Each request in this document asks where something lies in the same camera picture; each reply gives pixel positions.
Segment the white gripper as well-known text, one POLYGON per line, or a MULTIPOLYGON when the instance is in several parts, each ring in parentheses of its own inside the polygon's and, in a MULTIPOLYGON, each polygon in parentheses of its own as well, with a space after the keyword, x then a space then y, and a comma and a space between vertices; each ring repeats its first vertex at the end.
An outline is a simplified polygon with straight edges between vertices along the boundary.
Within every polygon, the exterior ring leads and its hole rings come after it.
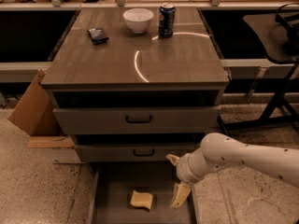
POLYGON ((200 167, 203 156, 193 155, 191 153, 187 153, 182 157, 167 154, 166 158, 173 166, 177 166, 177 177, 182 181, 175 184, 173 198, 170 204, 173 209, 178 209, 189 197, 192 190, 190 185, 195 185, 203 179, 203 173, 200 167))

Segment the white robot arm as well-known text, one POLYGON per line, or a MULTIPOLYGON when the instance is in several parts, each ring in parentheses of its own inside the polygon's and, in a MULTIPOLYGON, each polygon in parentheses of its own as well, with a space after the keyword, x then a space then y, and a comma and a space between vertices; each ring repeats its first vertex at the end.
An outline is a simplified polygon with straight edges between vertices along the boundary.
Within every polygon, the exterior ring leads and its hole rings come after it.
POLYGON ((221 133, 204 136, 200 147, 181 157, 166 156, 176 167, 180 180, 174 187, 171 207, 180 208, 192 186, 208 174, 217 173, 231 164, 243 164, 255 171, 299 187, 299 150, 245 144, 221 133))

